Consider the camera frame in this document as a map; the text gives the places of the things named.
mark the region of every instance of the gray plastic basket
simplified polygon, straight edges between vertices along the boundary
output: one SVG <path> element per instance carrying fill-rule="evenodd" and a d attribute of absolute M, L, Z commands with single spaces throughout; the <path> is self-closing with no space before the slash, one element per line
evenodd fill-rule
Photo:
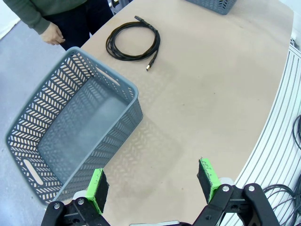
<path fill-rule="evenodd" d="M 187 0 L 222 15 L 229 13 L 237 0 Z"/>
<path fill-rule="evenodd" d="M 79 48 L 71 48 L 25 105 L 7 146 L 44 203 L 87 188 L 143 114 L 137 87 Z"/>

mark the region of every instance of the dark pants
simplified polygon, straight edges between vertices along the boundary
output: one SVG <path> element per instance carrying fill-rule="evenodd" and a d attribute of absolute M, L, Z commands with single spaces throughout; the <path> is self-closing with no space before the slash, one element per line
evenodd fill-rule
<path fill-rule="evenodd" d="M 73 46 L 81 47 L 108 20 L 113 17 L 107 0 L 87 0 L 84 4 L 67 12 L 45 16 L 56 24 L 65 42 L 61 46 L 67 50 Z"/>

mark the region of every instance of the green sweater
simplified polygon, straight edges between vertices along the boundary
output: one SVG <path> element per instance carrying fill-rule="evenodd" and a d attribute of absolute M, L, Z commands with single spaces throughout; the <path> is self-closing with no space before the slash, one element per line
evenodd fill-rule
<path fill-rule="evenodd" d="M 50 24 L 43 16 L 74 9 L 86 1 L 87 0 L 4 0 L 8 7 L 38 34 L 42 34 Z"/>

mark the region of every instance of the sleeve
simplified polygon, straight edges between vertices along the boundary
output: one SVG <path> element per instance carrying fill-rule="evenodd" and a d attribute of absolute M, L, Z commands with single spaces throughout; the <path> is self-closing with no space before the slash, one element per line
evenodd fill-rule
<path fill-rule="evenodd" d="M 3 0 L 20 19 L 38 34 L 42 34 L 50 22 L 45 20 L 30 0 Z"/>

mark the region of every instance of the white wall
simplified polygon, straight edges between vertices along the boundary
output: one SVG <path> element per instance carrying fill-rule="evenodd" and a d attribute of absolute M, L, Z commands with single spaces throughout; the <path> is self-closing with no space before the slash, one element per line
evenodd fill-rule
<path fill-rule="evenodd" d="M 292 38 L 301 46 L 301 0 L 280 0 L 288 5 L 293 11 L 293 31 Z"/>
<path fill-rule="evenodd" d="M 2 39 L 20 21 L 19 17 L 0 0 L 0 39 Z"/>

